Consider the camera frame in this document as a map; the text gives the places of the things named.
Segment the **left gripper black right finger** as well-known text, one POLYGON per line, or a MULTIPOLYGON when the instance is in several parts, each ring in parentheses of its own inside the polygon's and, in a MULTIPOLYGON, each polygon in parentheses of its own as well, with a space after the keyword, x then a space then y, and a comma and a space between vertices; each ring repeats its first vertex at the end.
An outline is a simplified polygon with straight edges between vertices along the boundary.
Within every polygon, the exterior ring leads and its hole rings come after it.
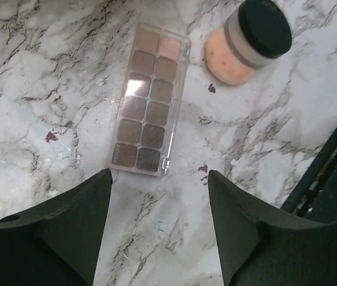
POLYGON ((225 285, 337 285, 337 221, 280 210, 216 170, 208 190, 225 285))

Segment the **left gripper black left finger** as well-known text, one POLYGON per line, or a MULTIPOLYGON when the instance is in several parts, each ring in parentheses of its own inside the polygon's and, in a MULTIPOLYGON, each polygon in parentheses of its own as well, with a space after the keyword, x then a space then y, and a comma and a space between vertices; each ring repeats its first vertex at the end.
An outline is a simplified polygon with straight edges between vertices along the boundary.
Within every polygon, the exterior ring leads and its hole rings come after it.
POLYGON ((112 190, 104 169, 0 220, 0 285, 92 285, 112 190))

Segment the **brown eyeshadow palette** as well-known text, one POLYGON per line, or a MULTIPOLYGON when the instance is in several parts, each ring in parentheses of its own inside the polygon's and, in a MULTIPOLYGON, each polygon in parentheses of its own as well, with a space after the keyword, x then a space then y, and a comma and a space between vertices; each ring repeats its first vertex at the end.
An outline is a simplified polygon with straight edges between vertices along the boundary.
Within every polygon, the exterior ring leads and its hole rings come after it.
POLYGON ((190 51, 189 38, 137 24, 115 123, 111 167, 167 174, 190 51))

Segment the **black round compact jar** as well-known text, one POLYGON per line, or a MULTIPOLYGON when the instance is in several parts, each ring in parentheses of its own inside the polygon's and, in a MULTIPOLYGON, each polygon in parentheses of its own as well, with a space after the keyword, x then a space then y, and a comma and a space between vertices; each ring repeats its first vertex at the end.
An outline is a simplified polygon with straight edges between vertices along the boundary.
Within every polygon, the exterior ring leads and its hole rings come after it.
POLYGON ((253 69, 270 64, 292 46, 290 25, 273 1, 243 1, 225 21, 224 33, 232 53, 253 69))

